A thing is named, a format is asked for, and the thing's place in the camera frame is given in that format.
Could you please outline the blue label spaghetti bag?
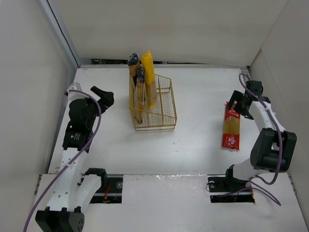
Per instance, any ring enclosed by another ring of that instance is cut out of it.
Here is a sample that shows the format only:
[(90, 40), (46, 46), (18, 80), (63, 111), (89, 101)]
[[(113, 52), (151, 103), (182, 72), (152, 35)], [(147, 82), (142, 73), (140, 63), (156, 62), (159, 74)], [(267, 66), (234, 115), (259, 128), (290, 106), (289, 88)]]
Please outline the blue label spaghetti bag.
[(145, 70), (137, 70), (136, 88), (135, 88), (135, 119), (138, 124), (143, 122), (144, 99), (145, 99)]

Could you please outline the black label spaghetti bag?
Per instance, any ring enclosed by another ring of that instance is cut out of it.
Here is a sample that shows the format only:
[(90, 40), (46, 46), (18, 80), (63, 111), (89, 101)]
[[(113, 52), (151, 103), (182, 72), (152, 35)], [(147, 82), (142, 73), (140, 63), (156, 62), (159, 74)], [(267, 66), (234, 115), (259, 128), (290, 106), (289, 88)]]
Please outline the black label spaghetti bag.
[(140, 69), (140, 60), (137, 53), (133, 53), (129, 59), (127, 60), (129, 74), (132, 79), (132, 88), (131, 93), (133, 97), (133, 101), (135, 101), (135, 96), (138, 96), (138, 93), (141, 90), (141, 83), (139, 79), (138, 70)]

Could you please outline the yellow spaghetti bag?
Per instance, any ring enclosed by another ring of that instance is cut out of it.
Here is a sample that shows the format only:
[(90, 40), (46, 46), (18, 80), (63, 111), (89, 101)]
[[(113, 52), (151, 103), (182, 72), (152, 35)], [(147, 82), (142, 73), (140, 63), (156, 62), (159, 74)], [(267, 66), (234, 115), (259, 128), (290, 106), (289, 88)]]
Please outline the yellow spaghetti bag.
[(155, 83), (155, 70), (153, 64), (153, 57), (150, 51), (147, 51), (141, 57), (141, 63), (145, 69), (145, 84), (147, 91), (148, 105), (153, 109), (157, 101), (156, 83)]

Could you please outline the red spaghetti bag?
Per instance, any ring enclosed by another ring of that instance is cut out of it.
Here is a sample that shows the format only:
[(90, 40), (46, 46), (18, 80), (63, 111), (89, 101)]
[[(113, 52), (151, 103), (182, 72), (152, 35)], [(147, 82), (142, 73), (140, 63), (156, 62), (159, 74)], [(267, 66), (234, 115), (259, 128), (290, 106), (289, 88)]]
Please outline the red spaghetti bag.
[(240, 148), (240, 114), (228, 102), (225, 104), (225, 116), (223, 123), (222, 148), (239, 150)]

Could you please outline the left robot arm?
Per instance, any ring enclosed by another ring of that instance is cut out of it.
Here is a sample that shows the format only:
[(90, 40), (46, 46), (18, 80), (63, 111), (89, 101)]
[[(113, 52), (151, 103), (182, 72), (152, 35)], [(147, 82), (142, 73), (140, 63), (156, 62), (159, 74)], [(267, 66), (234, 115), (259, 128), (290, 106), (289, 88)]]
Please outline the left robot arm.
[(36, 213), (35, 221), (43, 232), (81, 232), (84, 212), (92, 197), (107, 184), (105, 169), (88, 169), (81, 175), (91, 143), (98, 132), (102, 114), (114, 104), (114, 93), (96, 86), (90, 89), (99, 100), (78, 87), (67, 90), (69, 122), (62, 144), (60, 170), (44, 194), (54, 186), (52, 196), (44, 210)]

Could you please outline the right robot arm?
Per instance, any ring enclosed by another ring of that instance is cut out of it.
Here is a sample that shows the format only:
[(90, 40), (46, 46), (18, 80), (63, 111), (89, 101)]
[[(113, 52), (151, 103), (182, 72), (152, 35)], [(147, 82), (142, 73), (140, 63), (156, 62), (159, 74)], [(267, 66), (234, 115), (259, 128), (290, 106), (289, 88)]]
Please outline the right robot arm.
[(250, 157), (239, 164), (231, 165), (225, 173), (225, 184), (246, 184), (250, 179), (261, 178), (261, 173), (271, 172), (274, 177), (265, 181), (274, 184), (279, 173), (288, 171), (297, 136), (288, 132), (277, 120), (271, 101), (263, 96), (260, 81), (248, 80), (241, 83), (245, 91), (235, 90), (227, 102), (226, 109), (253, 120), (259, 135), (251, 149)]

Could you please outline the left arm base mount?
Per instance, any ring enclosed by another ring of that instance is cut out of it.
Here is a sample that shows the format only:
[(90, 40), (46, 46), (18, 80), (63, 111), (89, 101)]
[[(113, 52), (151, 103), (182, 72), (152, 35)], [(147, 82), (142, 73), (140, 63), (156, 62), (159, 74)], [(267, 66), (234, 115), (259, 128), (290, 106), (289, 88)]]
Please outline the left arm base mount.
[(90, 203), (113, 204), (122, 203), (123, 176), (108, 175), (106, 187), (99, 188)]

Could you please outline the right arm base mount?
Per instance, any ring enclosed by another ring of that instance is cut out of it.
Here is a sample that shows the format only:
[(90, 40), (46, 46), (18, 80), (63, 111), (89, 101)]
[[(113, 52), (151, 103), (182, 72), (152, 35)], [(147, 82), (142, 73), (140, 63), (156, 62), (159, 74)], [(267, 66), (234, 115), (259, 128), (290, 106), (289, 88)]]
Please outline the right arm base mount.
[(206, 190), (211, 203), (255, 203), (248, 181), (227, 181), (224, 174), (208, 175)]

